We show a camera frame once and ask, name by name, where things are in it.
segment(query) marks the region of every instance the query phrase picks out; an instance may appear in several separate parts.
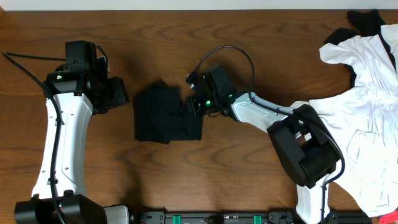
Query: green connector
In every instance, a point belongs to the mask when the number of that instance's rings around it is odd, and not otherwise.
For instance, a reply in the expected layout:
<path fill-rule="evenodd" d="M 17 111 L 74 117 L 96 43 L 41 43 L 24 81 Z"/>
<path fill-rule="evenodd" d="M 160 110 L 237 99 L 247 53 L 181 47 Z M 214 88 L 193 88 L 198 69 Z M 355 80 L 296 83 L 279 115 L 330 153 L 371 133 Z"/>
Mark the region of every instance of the green connector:
<path fill-rule="evenodd" d="M 181 224 L 181 216 L 180 215 L 173 216 L 173 224 Z"/>
<path fill-rule="evenodd" d="M 255 215 L 253 217 L 253 224 L 261 224 L 261 216 L 260 215 Z"/>

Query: wooden table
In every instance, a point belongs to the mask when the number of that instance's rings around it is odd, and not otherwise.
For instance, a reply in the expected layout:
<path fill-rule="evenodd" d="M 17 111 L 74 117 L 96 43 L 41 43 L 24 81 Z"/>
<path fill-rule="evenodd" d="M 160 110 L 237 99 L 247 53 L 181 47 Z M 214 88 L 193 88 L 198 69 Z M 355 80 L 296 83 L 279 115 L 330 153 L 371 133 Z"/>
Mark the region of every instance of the wooden table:
<path fill-rule="evenodd" d="M 396 11 L 382 11 L 398 23 Z M 64 43 L 89 40 L 108 54 L 111 75 L 123 78 L 132 98 L 163 79 L 192 92 L 185 76 L 214 47 L 237 45 L 252 57 L 255 92 L 274 103 L 325 98 L 349 88 L 342 65 L 319 59 L 323 40 L 349 27 L 345 11 L 90 11 L 6 12 L 0 18 L 0 50 L 64 57 Z M 44 80 L 59 63 L 18 58 Z M 230 50 L 210 57 L 233 80 L 248 84 L 246 59 Z M 14 222 L 14 205 L 29 200 L 37 180 L 47 127 L 39 87 L 0 59 L 0 223 Z M 230 118 L 204 120 L 201 141 L 169 145 L 134 140 L 132 104 L 92 117 L 85 155 L 88 197 L 100 205 L 167 210 L 267 210 L 293 208 L 294 183 L 269 137 Z M 329 204 L 357 209 L 343 189 L 331 185 Z"/>

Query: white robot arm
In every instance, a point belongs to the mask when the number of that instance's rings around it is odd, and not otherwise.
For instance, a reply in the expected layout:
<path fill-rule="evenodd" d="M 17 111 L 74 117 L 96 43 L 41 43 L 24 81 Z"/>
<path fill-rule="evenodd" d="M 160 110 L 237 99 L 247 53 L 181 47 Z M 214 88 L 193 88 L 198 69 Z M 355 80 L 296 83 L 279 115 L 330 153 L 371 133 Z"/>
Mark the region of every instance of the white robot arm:
<path fill-rule="evenodd" d="M 293 108 L 283 107 L 271 103 L 269 101 L 263 100 L 259 98 L 255 93 L 252 94 L 252 99 L 256 99 L 256 101 L 262 105 L 269 106 L 275 110 L 280 110 L 286 113 L 293 114 Z M 287 115 L 277 114 L 274 111 L 264 109 L 263 107 L 253 103 L 249 98 L 249 93 L 245 93 L 232 104 L 231 109 L 233 114 L 235 114 L 236 119 L 239 122 L 249 123 L 265 133 L 269 127 L 271 127 L 275 122 L 282 121 L 287 118 Z M 326 175 L 320 178 L 315 186 L 312 188 L 308 188 L 307 186 L 299 186 L 297 185 L 297 206 L 296 212 L 300 216 L 300 218 L 308 224 L 317 224 L 321 222 L 321 210 L 322 210 L 322 193 L 323 193 L 323 183 L 329 178 L 329 175 Z M 325 192 L 325 201 L 328 201 L 328 189 L 326 186 Z M 329 206 L 325 203 L 324 208 L 324 218 L 330 212 Z"/>
<path fill-rule="evenodd" d="M 221 66 L 205 70 L 202 77 L 204 82 L 194 71 L 186 78 L 196 92 L 188 110 L 195 116 L 221 113 L 268 133 L 283 168 L 297 184 L 297 215 L 308 224 L 323 221 L 330 212 L 328 180 L 336 176 L 331 174 L 342 157 L 315 110 L 309 105 L 283 107 L 253 92 L 236 91 Z"/>
<path fill-rule="evenodd" d="M 103 53 L 100 58 L 97 48 Z M 108 59 L 100 46 L 81 40 L 67 42 L 65 50 L 66 59 L 3 52 L 42 87 L 49 121 L 39 178 L 31 200 L 16 203 L 16 222 L 128 224 L 127 206 L 103 208 L 86 197 L 83 172 L 89 120 L 129 103 L 123 81 L 108 78 Z M 10 55 L 66 63 L 41 83 Z"/>

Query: wire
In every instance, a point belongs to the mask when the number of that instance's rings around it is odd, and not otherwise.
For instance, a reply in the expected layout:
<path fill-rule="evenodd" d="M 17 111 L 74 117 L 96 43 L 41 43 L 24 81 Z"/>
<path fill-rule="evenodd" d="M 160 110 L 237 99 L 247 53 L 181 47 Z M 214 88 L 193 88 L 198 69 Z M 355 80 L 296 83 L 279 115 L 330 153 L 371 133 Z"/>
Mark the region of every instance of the wire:
<path fill-rule="evenodd" d="M 211 117 L 211 118 L 215 118 L 215 117 L 217 117 L 217 116 L 220 115 L 220 114 L 221 114 L 221 113 L 217 113 L 217 114 L 215 114 L 215 115 L 208 114 L 208 116 Z"/>
<path fill-rule="evenodd" d="M 105 57 L 105 62 L 106 62 L 106 69 L 108 69 L 108 67 L 109 67 L 109 61 L 108 61 L 108 56 L 106 55 L 104 49 L 102 49 L 102 47 L 99 46 L 99 45 L 96 45 L 95 47 L 104 55 L 104 57 Z"/>
<path fill-rule="evenodd" d="M 39 56 L 32 56 L 32 55 L 22 55 L 22 54 L 15 54 L 11 52 L 3 52 L 6 53 L 9 56 L 14 56 L 14 57 L 23 57 L 23 58 L 30 58 L 30 59 L 39 59 L 39 60 L 58 60 L 58 61 L 66 61 L 65 58 L 52 58 L 52 57 L 39 57 Z"/>
<path fill-rule="evenodd" d="M 254 64 L 253 64 L 253 61 L 251 60 L 250 56 L 248 55 L 248 53 L 246 53 L 244 50 L 240 49 L 240 48 L 237 47 L 237 46 L 233 46 L 233 45 L 222 45 L 222 46 L 216 47 L 215 49 L 209 51 L 207 54 L 205 54 L 205 56 L 203 56 L 203 58 L 200 60 L 200 62 L 198 63 L 197 67 L 195 68 L 195 70 L 194 70 L 193 72 L 198 72 L 198 71 L 199 71 L 200 65 L 202 65 L 202 63 L 206 60 L 206 58 L 207 58 L 208 56 L 210 56 L 212 53 L 216 52 L 217 50 L 225 49 L 225 48 L 238 50 L 238 51 L 240 51 L 242 54 L 244 54 L 244 56 L 246 56 L 246 58 L 249 60 L 250 66 L 251 66 L 251 70 L 252 70 L 252 74 L 251 74 L 251 83 L 250 83 L 250 87 L 249 87 L 249 89 L 250 89 L 250 91 L 251 91 L 251 90 L 253 89 L 253 86 L 254 86 L 254 76 L 255 76 Z"/>
<path fill-rule="evenodd" d="M 55 101 L 51 91 L 47 86 L 45 86 L 43 83 L 40 82 L 39 79 L 37 79 L 30 71 L 28 71 L 26 68 L 24 68 L 22 65 L 20 65 L 18 62 L 16 62 L 14 59 L 10 58 L 10 55 L 15 56 L 15 57 L 25 57 L 25 58 L 33 58 L 33 59 L 42 59 L 42 60 L 65 60 L 62 58 L 47 58 L 47 57 L 36 57 L 36 56 L 29 56 L 29 55 L 20 55 L 20 54 L 14 54 L 14 53 L 9 53 L 9 52 L 3 52 L 3 56 L 10 61 L 13 65 L 15 65 L 17 68 L 21 69 L 26 75 L 28 75 L 33 81 L 35 81 L 41 89 L 43 89 L 44 93 L 47 95 L 49 100 L 54 106 L 55 113 L 57 114 L 57 128 L 55 131 L 55 137 L 54 137 L 54 146 L 52 149 L 52 156 L 51 156 L 51 165 L 50 165 L 50 189 L 51 189 L 51 197 L 52 197 L 52 202 L 55 207 L 55 211 L 61 221 L 62 224 L 66 224 L 65 221 L 65 216 L 62 213 L 58 200 L 57 200 L 57 193 L 55 191 L 55 163 L 57 160 L 57 151 L 58 151 L 58 142 L 60 138 L 60 132 L 61 132 L 61 125 L 62 125 L 62 117 L 61 117 L 61 112 L 58 108 L 57 102 Z"/>
<path fill-rule="evenodd" d="M 341 159 L 341 170 L 336 176 L 334 176 L 333 178 L 331 178 L 329 180 L 324 181 L 324 183 L 322 184 L 321 224 L 324 224 L 324 217 L 323 216 L 325 214 L 325 202 L 326 202 L 326 190 L 327 190 L 326 185 L 328 185 L 329 183 L 331 183 L 331 182 L 335 181 L 336 179 L 338 179 L 339 177 L 341 177 L 343 175 L 343 173 L 344 173 L 344 170 L 345 170 L 345 159 L 344 159 L 343 153 L 341 152 L 340 147 L 338 147 L 336 141 L 332 138 L 330 133 L 328 133 L 327 128 L 322 126 L 322 125 L 320 125 L 320 124 L 318 124 L 316 121 L 313 121 L 312 119 L 304 118 L 303 116 L 298 116 L 298 115 L 293 114 L 293 113 L 286 113 L 285 111 L 281 111 L 278 108 L 274 109 L 274 108 L 271 108 L 271 107 L 266 106 L 266 105 L 262 105 L 261 103 L 257 102 L 255 100 L 255 98 L 252 97 L 252 94 L 251 94 L 252 91 L 253 91 L 253 88 L 254 88 L 254 80 L 255 80 L 255 76 L 256 76 L 255 69 L 254 69 L 254 64 L 253 64 L 253 61 L 251 60 L 251 57 L 244 50 L 240 49 L 239 47 L 236 47 L 236 46 L 233 46 L 233 45 L 222 45 L 222 46 L 216 47 L 215 49 L 209 51 L 205 56 L 203 56 L 203 58 L 200 60 L 200 62 L 198 63 L 197 67 L 195 68 L 195 70 L 193 72 L 197 73 L 199 71 L 200 65 L 202 65 L 202 63 L 206 60 L 206 58 L 209 55 L 211 55 L 212 53 L 216 52 L 219 49 L 224 49 L 224 48 L 230 48 L 230 49 L 238 50 L 238 51 L 242 52 L 242 54 L 244 54 L 246 56 L 246 58 L 249 60 L 250 66 L 251 66 L 251 70 L 252 70 L 252 75 L 251 75 L 252 78 L 251 78 L 249 90 L 247 90 L 247 92 L 248 92 L 248 95 L 249 95 L 249 99 L 251 100 L 252 103 L 254 103 L 254 104 L 256 104 L 256 105 L 258 105 L 258 106 L 260 106 L 260 107 L 262 107 L 264 109 L 273 111 L 275 113 L 283 114 L 283 115 L 295 118 L 295 119 L 303 122 L 304 124 L 313 124 L 314 126 L 317 127 L 317 129 L 322 134 L 324 134 L 329 139 L 329 141 L 332 143 L 332 145 L 337 149 L 338 154 L 339 154 L 340 159 Z"/>

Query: black cable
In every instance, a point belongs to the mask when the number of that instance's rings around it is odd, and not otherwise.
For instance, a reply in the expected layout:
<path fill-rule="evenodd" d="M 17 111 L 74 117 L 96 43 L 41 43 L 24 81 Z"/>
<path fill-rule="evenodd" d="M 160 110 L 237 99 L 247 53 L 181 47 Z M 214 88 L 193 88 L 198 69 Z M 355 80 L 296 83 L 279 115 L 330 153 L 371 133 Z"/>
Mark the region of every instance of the black cable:
<path fill-rule="evenodd" d="M 56 122 L 57 122 L 57 128 L 55 131 L 55 138 L 54 138 L 54 146 L 52 149 L 52 156 L 51 156 L 51 165 L 50 165 L 50 188 L 51 188 L 51 197 L 52 197 L 52 202 L 55 207 L 55 211 L 61 221 L 62 224 L 66 224 L 65 221 L 65 216 L 62 213 L 58 200 L 57 200 L 57 193 L 55 192 L 55 163 L 57 161 L 57 151 L 58 151 L 58 142 L 60 138 L 60 132 L 61 132 L 61 125 L 62 125 L 62 117 L 61 117 L 61 112 L 58 108 L 57 102 L 55 101 L 53 95 L 51 94 L 51 91 L 43 84 L 40 82 L 39 79 L 37 79 L 33 74 L 30 73 L 26 68 L 24 68 L 22 65 L 17 63 L 14 59 L 10 58 L 10 55 L 16 56 L 16 57 L 25 57 L 25 58 L 33 58 L 33 59 L 42 59 L 42 60 L 61 60 L 62 58 L 47 58 L 47 57 L 35 57 L 35 56 L 28 56 L 28 55 L 19 55 L 19 54 L 14 54 L 14 53 L 9 53 L 9 52 L 3 52 L 3 56 L 10 61 L 13 65 L 15 65 L 17 68 L 21 69 L 26 75 L 28 75 L 33 81 L 35 81 L 41 89 L 43 89 L 44 93 L 47 95 L 49 100 L 54 106 L 55 113 L 57 114 Z"/>
<path fill-rule="evenodd" d="M 251 69 L 252 69 L 252 78 L 251 78 L 249 90 L 247 92 L 248 92 L 248 95 L 249 95 L 249 99 L 251 100 L 252 103 L 254 103 L 254 104 L 256 104 L 256 105 L 258 105 L 258 106 L 260 106 L 260 107 L 262 107 L 264 109 L 271 110 L 271 111 L 273 111 L 275 113 L 283 114 L 283 115 L 295 118 L 295 119 L 303 122 L 304 124 L 313 124 L 313 125 L 315 125 L 318 128 L 318 130 L 322 134 L 324 134 L 329 139 L 329 141 L 332 143 L 332 145 L 334 145 L 334 147 L 337 149 L 338 154 L 339 154 L 339 156 L 341 158 L 341 170 L 336 176 L 334 176 L 333 178 L 331 178 L 329 180 L 326 180 L 322 184 L 322 190 L 323 191 L 322 191 L 322 207 L 321 207 L 321 216 L 322 217 L 321 217 L 321 223 L 324 224 L 324 217 L 323 216 L 325 214 L 326 185 L 331 183 L 331 182 L 333 182 L 333 181 L 335 181 L 339 177 L 341 177 L 343 175 L 343 173 L 344 173 L 344 170 L 345 170 L 345 159 L 344 159 L 344 156 L 343 156 L 343 153 L 342 153 L 340 147 L 338 147 L 336 141 L 332 138 L 332 136 L 330 134 L 328 134 L 327 128 L 323 127 L 322 125 L 318 124 L 317 122 L 315 122 L 315 121 L 313 121 L 311 119 L 308 119 L 308 118 L 304 118 L 302 116 L 298 116 L 298 115 L 293 114 L 293 113 L 291 113 L 291 114 L 290 113 L 286 113 L 285 111 L 281 111 L 278 108 L 274 109 L 274 108 L 271 108 L 271 107 L 266 106 L 266 105 L 262 105 L 261 103 L 257 102 L 251 95 L 252 90 L 254 88 L 254 79 L 255 79 L 255 76 L 256 76 L 256 73 L 255 73 L 255 70 L 254 70 L 254 64 L 253 64 L 253 61 L 251 60 L 251 57 L 244 50 L 240 49 L 239 47 L 236 47 L 236 46 L 233 46 L 233 45 L 222 45 L 222 46 L 216 47 L 215 49 L 209 51 L 205 56 L 203 56 L 203 58 L 200 60 L 200 62 L 198 63 L 196 69 L 193 72 L 197 73 L 199 71 L 200 65 L 202 65 L 202 63 L 205 61 L 205 59 L 209 55 L 211 55 L 212 53 L 216 52 L 217 50 L 223 49 L 223 48 L 230 48 L 230 49 L 238 50 L 238 51 L 242 52 L 242 54 L 244 54 L 246 56 L 246 58 L 249 60 L 250 66 L 251 66 Z"/>
<path fill-rule="evenodd" d="M 108 56 L 106 55 L 104 49 L 102 49 L 102 47 L 99 46 L 99 45 L 96 45 L 95 47 L 104 55 L 104 57 L 105 57 L 105 62 L 106 62 L 106 69 L 108 69 L 108 67 L 109 67 L 109 61 L 108 61 Z"/>
<path fill-rule="evenodd" d="M 216 52 L 217 50 L 225 49 L 225 48 L 238 50 L 238 51 L 240 51 L 242 54 L 244 54 L 244 56 L 246 56 L 246 58 L 249 60 L 250 66 L 251 66 L 251 70 L 252 70 L 252 74 L 251 74 L 251 83 L 250 83 L 250 87 L 249 87 L 249 89 L 250 89 L 250 91 L 251 91 L 251 90 L 253 89 L 253 86 L 254 86 L 254 74 L 255 74 L 255 72 L 254 72 L 254 64 L 253 64 L 253 61 L 251 60 L 250 56 L 248 55 L 248 53 L 246 53 L 244 50 L 240 49 L 240 48 L 237 47 L 237 46 L 233 46 L 233 45 L 222 45 L 222 46 L 216 47 L 215 49 L 209 51 L 207 54 L 205 54 L 205 56 L 203 56 L 203 58 L 200 60 L 200 62 L 198 63 L 197 67 L 195 68 L 195 70 L 194 70 L 193 72 L 198 72 L 198 71 L 199 71 L 200 65 L 202 65 L 202 63 L 206 60 L 206 58 L 207 58 L 209 55 L 211 55 L 212 53 Z"/>
<path fill-rule="evenodd" d="M 215 117 L 217 117 L 217 116 L 219 116 L 219 115 L 221 115 L 221 113 L 217 113 L 217 114 L 215 114 L 215 115 L 208 114 L 207 116 L 209 116 L 209 117 L 211 117 L 211 118 L 215 118 Z"/>
<path fill-rule="evenodd" d="M 6 53 L 7 55 L 10 55 L 10 56 L 24 57 L 24 58 L 30 58 L 30 59 L 66 61 L 65 58 L 39 57 L 39 56 L 32 56 L 32 55 L 15 54 L 15 53 L 11 53 L 11 52 L 3 52 L 3 54 L 4 53 Z"/>

